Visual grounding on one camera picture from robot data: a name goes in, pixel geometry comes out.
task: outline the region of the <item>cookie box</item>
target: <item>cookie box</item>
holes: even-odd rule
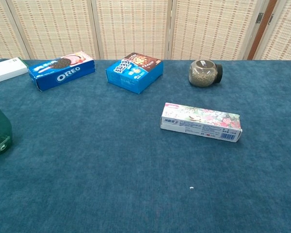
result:
[[[131,53],[106,69],[109,83],[140,94],[163,73],[163,61]]]
[[[28,67],[28,72],[38,89],[45,91],[95,72],[95,62],[80,51]]]
[[[237,142],[243,132],[238,114],[174,103],[165,103],[161,129],[230,142]]]

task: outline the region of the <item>woven panel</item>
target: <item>woven panel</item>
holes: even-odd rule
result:
[[[291,0],[287,0],[261,59],[291,60]]]
[[[138,52],[163,59],[168,0],[96,0],[104,59]]]
[[[96,58],[87,0],[12,0],[35,59],[80,50]]]
[[[257,0],[177,0],[172,59],[239,58]]]
[[[25,55],[0,0],[0,58],[14,57]]]

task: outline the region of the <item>oreo box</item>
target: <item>oreo box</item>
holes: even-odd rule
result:
[[[95,72],[95,62],[80,51],[28,67],[28,72],[38,89],[45,91]]]
[[[106,69],[109,83],[140,94],[163,73],[163,61],[131,53]]]

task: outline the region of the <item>barcode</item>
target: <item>barcode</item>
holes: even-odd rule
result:
[[[225,139],[228,139],[228,140],[234,140],[235,135],[228,134],[228,133],[222,133],[221,134],[221,138],[225,138]]]

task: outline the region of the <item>oreo logo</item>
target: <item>oreo logo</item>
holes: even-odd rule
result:
[[[65,80],[66,78],[70,77],[71,75],[73,75],[74,73],[78,72],[81,68],[80,67],[75,67],[69,71],[66,71],[65,73],[59,75],[57,77],[57,81],[58,82],[62,82],[63,80]]]

